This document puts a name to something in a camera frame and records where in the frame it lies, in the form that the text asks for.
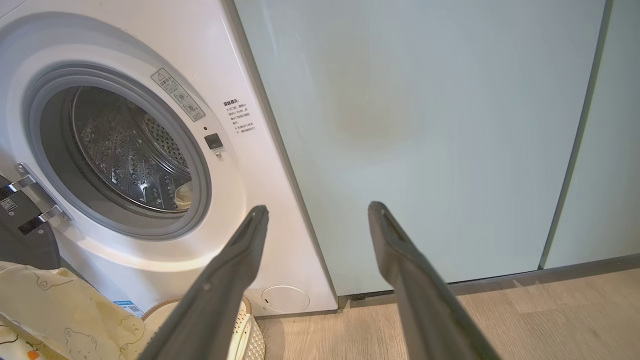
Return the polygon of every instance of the cloth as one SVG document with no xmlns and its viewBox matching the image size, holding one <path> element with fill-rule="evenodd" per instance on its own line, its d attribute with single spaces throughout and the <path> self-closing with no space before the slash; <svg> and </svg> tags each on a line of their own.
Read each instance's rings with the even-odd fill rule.
<svg viewBox="0 0 640 360">
<path fill-rule="evenodd" d="M 136 359 L 151 337 L 142 320 L 69 270 L 0 261 L 0 340 L 14 339 L 9 330 L 25 354 L 33 351 L 23 357 L 30 360 Z"/>
</svg>

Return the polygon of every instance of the washing machine front panel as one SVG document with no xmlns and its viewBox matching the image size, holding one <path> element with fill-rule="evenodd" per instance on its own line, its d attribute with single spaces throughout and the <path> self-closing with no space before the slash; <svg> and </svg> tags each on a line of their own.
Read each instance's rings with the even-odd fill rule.
<svg viewBox="0 0 640 360">
<path fill-rule="evenodd" d="M 276 304 L 269 307 L 261 299 L 273 286 L 306 293 L 310 303 L 304 311 L 337 307 L 234 31 L 219 1 L 31 0 L 0 17 L 0 84 L 6 84 L 0 86 L 0 114 L 12 119 L 0 124 L 0 172 L 15 178 L 16 162 L 33 164 L 43 185 L 76 218 L 52 221 L 61 255 L 111 300 L 131 299 L 144 310 L 181 296 L 245 212 L 265 204 L 268 237 L 258 277 L 247 291 L 256 314 L 278 313 Z M 109 69 L 150 89 L 193 136 L 209 169 L 211 201 L 203 220 L 188 233 L 154 241 L 105 227 L 58 191 L 51 169 L 38 163 L 31 130 L 18 125 L 31 111 L 24 104 L 43 75 L 73 64 Z M 204 117 L 194 121 L 172 96 L 175 91 L 152 78 L 161 71 L 188 92 Z M 161 119 L 152 108 L 134 103 Z M 205 138 L 214 133 L 223 147 L 211 150 Z M 188 151 L 174 135 L 179 149 Z M 192 164 L 187 167 L 192 173 Z"/>
</svg>

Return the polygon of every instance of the blue and white sticker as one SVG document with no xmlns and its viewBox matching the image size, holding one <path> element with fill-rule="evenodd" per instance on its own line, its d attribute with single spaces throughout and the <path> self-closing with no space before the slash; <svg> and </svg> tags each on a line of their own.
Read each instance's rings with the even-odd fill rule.
<svg viewBox="0 0 640 360">
<path fill-rule="evenodd" d="M 114 301 L 114 303 L 116 305 L 120 306 L 121 308 L 125 309 L 126 311 L 132 313 L 133 315 L 136 315 L 139 318 L 141 318 L 142 315 L 145 314 L 144 311 L 140 310 L 140 308 L 138 306 L 136 306 L 135 304 L 133 304 L 130 300 Z"/>
</svg>

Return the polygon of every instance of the cabinet door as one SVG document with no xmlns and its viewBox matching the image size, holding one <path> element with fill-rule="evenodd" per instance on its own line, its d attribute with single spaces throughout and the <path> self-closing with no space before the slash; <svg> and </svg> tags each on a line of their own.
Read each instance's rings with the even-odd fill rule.
<svg viewBox="0 0 640 360">
<path fill-rule="evenodd" d="M 640 3 L 615 0 L 545 268 L 640 252 Z"/>
<path fill-rule="evenodd" d="M 535 270 L 604 0 L 236 0 L 339 295 L 383 201 L 446 281 Z"/>
</svg>

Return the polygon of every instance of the warning label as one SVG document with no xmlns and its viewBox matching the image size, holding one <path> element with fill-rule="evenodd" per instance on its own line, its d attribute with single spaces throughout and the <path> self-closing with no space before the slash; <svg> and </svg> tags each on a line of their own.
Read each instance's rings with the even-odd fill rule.
<svg viewBox="0 0 640 360">
<path fill-rule="evenodd" d="M 191 95 L 189 95 L 182 85 L 180 85 L 166 70 L 158 70 L 155 74 L 151 75 L 151 78 L 160 85 L 167 94 L 173 97 L 173 100 L 182 107 L 191 120 L 196 121 L 204 117 L 204 111 L 202 111 L 196 101 L 193 100 Z"/>
<path fill-rule="evenodd" d="M 248 133 L 249 131 L 255 130 L 253 122 L 248 118 L 251 114 L 245 103 L 239 102 L 238 99 L 231 99 L 225 101 L 224 105 L 237 134 Z"/>
</svg>

